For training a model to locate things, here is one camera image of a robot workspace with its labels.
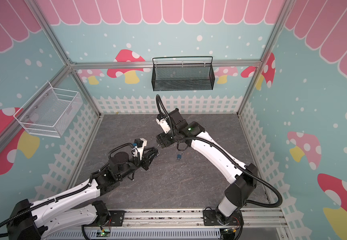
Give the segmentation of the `small blue padlock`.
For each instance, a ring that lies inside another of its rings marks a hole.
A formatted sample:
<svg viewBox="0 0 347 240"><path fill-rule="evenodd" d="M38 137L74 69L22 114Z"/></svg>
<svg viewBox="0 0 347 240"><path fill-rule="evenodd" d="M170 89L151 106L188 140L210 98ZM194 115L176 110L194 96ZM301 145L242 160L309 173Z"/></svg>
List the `small blue padlock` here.
<svg viewBox="0 0 347 240"><path fill-rule="evenodd" d="M183 156L183 153L180 153L180 154L177 155L177 158L176 158L176 159L179 161L179 160L182 159L182 156Z"/></svg>

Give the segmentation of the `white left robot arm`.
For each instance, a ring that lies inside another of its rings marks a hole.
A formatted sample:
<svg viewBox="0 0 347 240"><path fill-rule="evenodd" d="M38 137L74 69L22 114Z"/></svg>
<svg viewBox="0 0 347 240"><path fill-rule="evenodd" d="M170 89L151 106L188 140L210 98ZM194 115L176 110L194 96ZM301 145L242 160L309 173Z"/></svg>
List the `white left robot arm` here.
<svg viewBox="0 0 347 240"><path fill-rule="evenodd" d="M83 183L41 201L17 203L10 217L0 223L0 238L45 240L70 227L108 225L110 212L97 198L117 188L125 178L134 180L139 168L147 171L158 154L144 139L116 147L107 154L107 163Z"/></svg>

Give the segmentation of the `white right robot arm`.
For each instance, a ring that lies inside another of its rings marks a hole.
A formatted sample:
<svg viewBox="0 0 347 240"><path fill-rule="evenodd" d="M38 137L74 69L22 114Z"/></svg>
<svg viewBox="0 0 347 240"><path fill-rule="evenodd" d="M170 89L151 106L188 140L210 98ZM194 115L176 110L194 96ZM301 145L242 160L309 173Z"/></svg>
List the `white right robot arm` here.
<svg viewBox="0 0 347 240"><path fill-rule="evenodd" d="M179 109L168 112L160 95L155 97L158 115L156 122L163 132L156 137L162 148L173 144L185 144L187 148L199 152L206 157L226 178L229 187L224 192L222 201L216 207L214 214L218 222L226 225L232 216L246 204L263 208L280 207L283 198L281 193L270 183L258 176L258 169L254 164L245 164L225 149L223 149L197 122L188 123L180 114ZM249 199L257 184L271 190L277 197L275 203L260 203Z"/></svg>

